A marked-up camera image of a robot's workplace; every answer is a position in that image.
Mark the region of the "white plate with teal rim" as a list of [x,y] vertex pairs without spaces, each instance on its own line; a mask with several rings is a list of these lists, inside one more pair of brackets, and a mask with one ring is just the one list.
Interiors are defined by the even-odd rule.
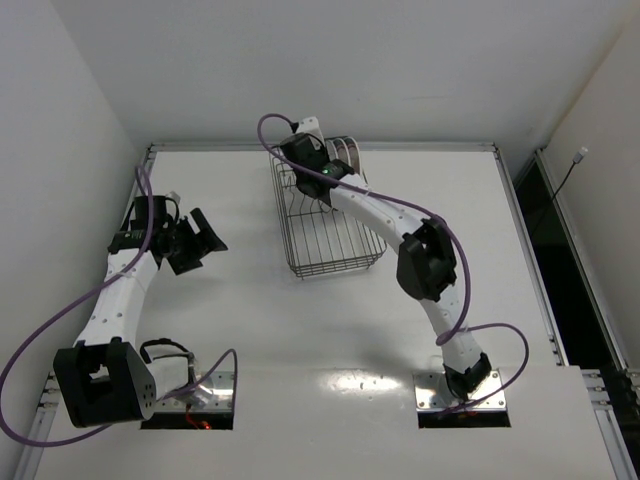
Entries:
[[326,145],[326,148],[327,148],[327,152],[328,152],[329,158],[331,160],[336,160],[338,158],[338,155],[337,155],[337,151],[336,151],[335,145],[329,139],[326,140],[325,145]]

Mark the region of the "green red rimmed plate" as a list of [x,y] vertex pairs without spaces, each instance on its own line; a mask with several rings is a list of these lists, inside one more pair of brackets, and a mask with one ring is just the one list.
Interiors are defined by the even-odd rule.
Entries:
[[337,158],[347,165],[351,165],[351,159],[347,144],[342,138],[336,138],[333,140],[333,144],[336,150]]
[[360,167],[359,147],[357,145],[357,142],[352,137],[346,137],[345,143],[349,153],[350,166],[354,169],[354,171],[357,174],[359,174],[361,172],[361,167]]

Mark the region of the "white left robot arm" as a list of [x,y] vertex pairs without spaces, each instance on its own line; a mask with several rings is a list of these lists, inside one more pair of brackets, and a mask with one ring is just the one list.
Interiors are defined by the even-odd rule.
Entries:
[[77,428],[150,419],[157,403],[188,400],[195,389],[195,356],[185,347],[151,357],[136,334],[145,297],[163,263],[177,275],[202,267],[226,250],[201,209],[175,219],[157,196],[135,199],[135,216],[108,247],[104,288],[74,345],[56,352],[53,369]]

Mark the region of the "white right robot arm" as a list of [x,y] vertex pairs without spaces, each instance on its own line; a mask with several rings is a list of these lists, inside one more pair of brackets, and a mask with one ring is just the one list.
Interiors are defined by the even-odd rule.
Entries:
[[399,286],[420,303],[436,334],[449,391],[468,400],[489,376],[491,364],[466,325],[469,265],[446,222],[414,204],[372,191],[357,169],[330,158],[309,133],[289,136],[278,149],[301,193],[352,216],[393,249]]

